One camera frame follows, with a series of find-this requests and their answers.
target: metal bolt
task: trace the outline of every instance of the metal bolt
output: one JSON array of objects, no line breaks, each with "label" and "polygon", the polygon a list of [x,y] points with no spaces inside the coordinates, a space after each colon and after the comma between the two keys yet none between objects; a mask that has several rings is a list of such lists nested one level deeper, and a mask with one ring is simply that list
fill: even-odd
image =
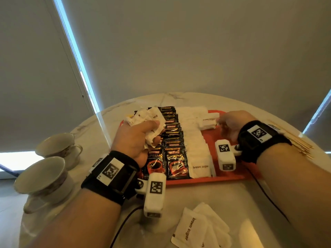
[{"label": "metal bolt", "polygon": [[138,181],[137,181],[137,189],[141,189],[143,186],[144,186],[143,181],[138,180]]},{"label": "metal bolt", "polygon": [[236,145],[236,146],[234,146],[234,149],[235,149],[235,150],[238,150],[238,151],[241,151],[241,148],[240,148],[240,145],[239,145],[239,144]]}]

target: row of coffee sachets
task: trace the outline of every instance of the row of coffee sachets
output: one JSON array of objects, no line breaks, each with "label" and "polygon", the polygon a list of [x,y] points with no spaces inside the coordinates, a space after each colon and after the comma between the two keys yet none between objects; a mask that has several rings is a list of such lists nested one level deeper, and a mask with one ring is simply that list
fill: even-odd
[{"label": "row of coffee sachets", "polygon": [[149,151],[146,165],[142,168],[144,179],[152,172],[161,172],[167,179],[188,179],[188,165],[184,134],[178,121],[174,106],[159,107],[164,116],[165,131],[155,149]]}]

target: hand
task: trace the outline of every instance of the hand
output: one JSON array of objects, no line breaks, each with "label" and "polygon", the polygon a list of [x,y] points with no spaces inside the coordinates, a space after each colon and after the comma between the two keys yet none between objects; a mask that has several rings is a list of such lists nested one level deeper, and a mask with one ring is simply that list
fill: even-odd
[{"label": "hand", "polygon": [[[133,126],[124,122],[116,132],[111,150],[126,154],[133,158],[140,168],[143,167],[147,161],[148,151],[150,150],[144,149],[146,133],[157,129],[159,125],[159,121],[145,121]],[[157,146],[160,140],[160,136],[155,137],[153,145]]]},{"label": "hand", "polygon": [[238,143],[238,135],[241,128],[248,122],[257,120],[254,116],[244,110],[230,111],[223,114],[218,122],[221,126],[222,135],[234,144]]}]

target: round marble table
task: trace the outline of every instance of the round marble table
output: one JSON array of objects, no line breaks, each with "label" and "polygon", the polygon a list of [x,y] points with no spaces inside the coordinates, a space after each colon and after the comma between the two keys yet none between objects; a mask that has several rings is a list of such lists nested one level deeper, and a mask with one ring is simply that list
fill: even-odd
[{"label": "round marble table", "polygon": [[[83,146],[81,161],[69,171],[75,181],[75,188],[69,199],[56,207],[30,215],[23,214],[19,246],[24,247],[38,232],[68,204],[80,189],[80,184],[88,174],[89,168],[102,155],[109,151],[107,139],[114,139],[122,119],[140,107],[158,106],[201,106],[222,111],[246,110],[264,121],[270,119],[293,134],[300,132],[278,117],[243,102],[229,98],[201,93],[168,93],[137,97],[113,105],[88,118],[76,127],[76,143]],[[331,160],[316,144],[312,151],[313,162],[331,172]],[[116,247],[175,247],[170,242],[172,233],[181,217],[184,207],[193,209],[200,202],[209,204],[229,225],[232,247],[305,247],[301,238],[284,217],[263,195],[254,180],[218,182],[179,187],[169,187],[166,191],[163,217],[151,220],[134,213],[121,231]],[[119,224],[127,214],[143,202],[136,198],[127,201]]]}]

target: bundle of wooden sticks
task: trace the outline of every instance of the bundle of wooden sticks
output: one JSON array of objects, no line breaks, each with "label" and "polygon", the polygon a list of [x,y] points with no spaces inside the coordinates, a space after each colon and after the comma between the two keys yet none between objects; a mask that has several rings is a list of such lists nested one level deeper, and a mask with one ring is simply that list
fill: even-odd
[{"label": "bundle of wooden sticks", "polygon": [[286,129],[279,126],[275,122],[273,122],[271,120],[269,120],[269,122],[270,122],[270,124],[272,124],[275,127],[279,128],[282,132],[284,132],[284,136],[286,136],[292,142],[293,146],[295,146],[295,148],[301,154],[303,154],[304,156],[307,156],[310,159],[313,159],[313,157],[310,153],[310,150],[314,148],[312,145],[310,145],[309,143],[304,141],[301,137],[297,137],[297,136],[293,135],[292,133],[288,132]]}]

